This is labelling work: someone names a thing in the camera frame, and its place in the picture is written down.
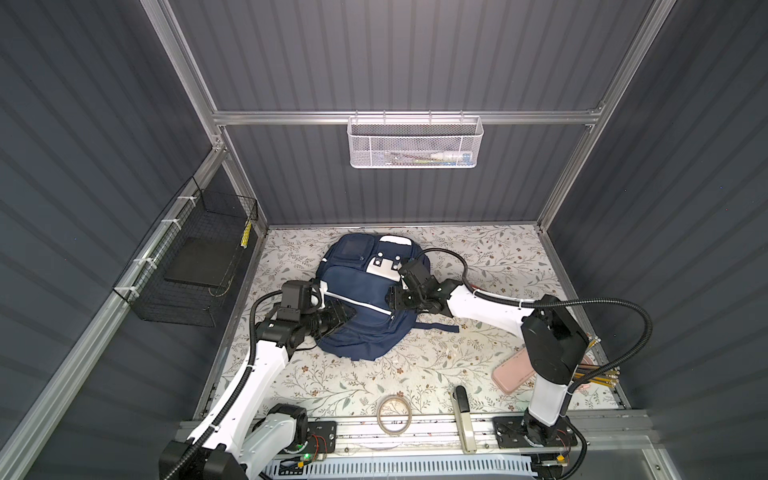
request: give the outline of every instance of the backpack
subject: backpack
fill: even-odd
[[[393,235],[349,233],[334,243],[320,261],[316,278],[327,284],[326,296],[347,303],[356,314],[317,345],[352,360],[374,360],[414,327],[457,333],[457,326],[417,323],[416,310],[391,312],[387,305],[389,288],[401,281],[398,269],[421,251],[410,239]],[[422,262],[428,269],[426,255]]]

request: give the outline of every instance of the floral tablecloth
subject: floral tablecloth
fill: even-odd
[[[564,298],[534,227],[529,225],[270,230],[214,401],[248,354],[247,313],[253,301],[278,290],[286,280],[313,278],[328,247],[353,231],[401,235],[423,248],[454,250],[469,264],[469,281],[484,290],[529,299],[545,293]],[[429,258],[439,280],[460,277],[461,265],[455,258],[441,253],[430,253]],[[262,305],[257,318],[270,305]],[[374,415],[378,402],[389,395],[405,398],[415,414],[447,413],[452,411],[450,392],[458,384],[467,389],[473,412],[525,410],[533,379],[511,395],[491,380],[493,370],[523,347],[522,339],[470,319],[426,314],[419,319],[459,325],[460,333],[414,329],[372,362],[353,362],[320,349],[297,352],[270,388],[260,414],[278,402],[288,402],[305,407],[314,417]],[[303,346],[311,345],[309,339]],[[571,408],[615,409],[617,403],[609,388],[588,384],[576,392]]]

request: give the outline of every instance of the pink case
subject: pink case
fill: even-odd
[[[521,349],[512,358],[502,363],[491,374],[494,383],[507,395],[517,390],[535,374],[528,351]]]

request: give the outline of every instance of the corrugated wall panel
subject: corrugated wall panel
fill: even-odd
[[[171,4],[220,110],[571,110],[650,0]]]
[[[768,4],[678,2],[551,228],[580,296],[655,320],[622,369],[686,478],[759,478],[768,426]],[[637,319],[589,309],[609,356]]]
[[[3,2],[0,31],[4,445],[210,143],[138,2]],[[129,317],[28,478],[156,477],[220,335]]]
[[[478,166],[365,170],[343,126],[228,127],[272,225],[536,220],[584,128],[485,128]]]

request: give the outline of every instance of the black wire basket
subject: black wire basket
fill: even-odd
[[[197,190],[175,219],[161,220],[167,225],[151,253],[139,259],[133,256],[132,263],[141,264],[133,283],[116,284],[114,291],[143,320],[207,327],[226,323],[257,241],[257,211],[253,198]],[[214,258],[190,255],[203,251],[200,245],[215,247]],[[202,263],[212,263],[214,268],[202,283],[169,278],[178,271],[179,262],[187,270]]]

